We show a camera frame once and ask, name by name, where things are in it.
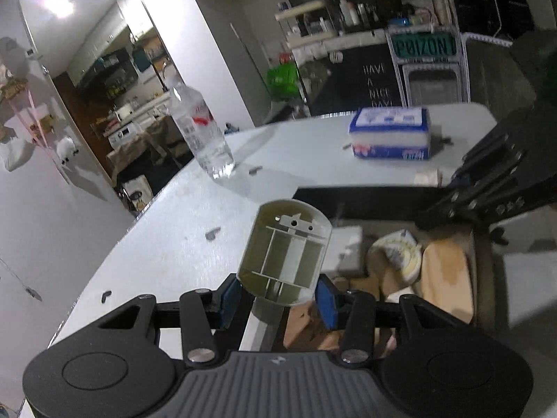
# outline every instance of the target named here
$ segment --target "blue lid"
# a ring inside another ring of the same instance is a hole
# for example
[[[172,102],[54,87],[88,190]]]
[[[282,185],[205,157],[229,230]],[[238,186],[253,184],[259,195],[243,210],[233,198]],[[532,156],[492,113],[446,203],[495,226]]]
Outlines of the blue lid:
[[[428,132],[427,109],[421,107],[362,108],[350,122],[356,132]]]

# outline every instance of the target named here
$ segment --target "plastic water bottle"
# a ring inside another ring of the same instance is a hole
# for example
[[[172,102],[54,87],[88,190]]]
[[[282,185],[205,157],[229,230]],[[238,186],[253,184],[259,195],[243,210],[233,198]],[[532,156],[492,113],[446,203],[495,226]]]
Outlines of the plastic water bottle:
[[[197,162],[213,179],[230,176],[234,159],[225,136],[199,91],[173,77],[171,114]]]

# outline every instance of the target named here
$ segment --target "blue and white package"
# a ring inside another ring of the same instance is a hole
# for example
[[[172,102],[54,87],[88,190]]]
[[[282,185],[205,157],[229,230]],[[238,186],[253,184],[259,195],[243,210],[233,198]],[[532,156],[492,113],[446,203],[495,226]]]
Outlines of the blue and white package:
[[[427,160],[430,122],[425,108],[363,108],[350,123],[356,157]]]

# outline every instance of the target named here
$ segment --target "ceiling light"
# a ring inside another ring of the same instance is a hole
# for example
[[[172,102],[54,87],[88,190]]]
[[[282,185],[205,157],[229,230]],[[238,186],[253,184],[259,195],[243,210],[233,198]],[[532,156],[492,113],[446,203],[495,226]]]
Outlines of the ceiling light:
[[[59,19],[73,14],[73,3],[68,0],[45,0],[45,7]]]

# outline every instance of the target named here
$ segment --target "green license plate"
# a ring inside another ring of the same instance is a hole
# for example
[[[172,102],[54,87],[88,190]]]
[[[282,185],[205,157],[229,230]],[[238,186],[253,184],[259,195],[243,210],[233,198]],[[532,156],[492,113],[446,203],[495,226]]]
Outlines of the green license plate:
[[[457,54],[452,33],[407,33],[393,35],[394,52],[401,60],[447,58]]]

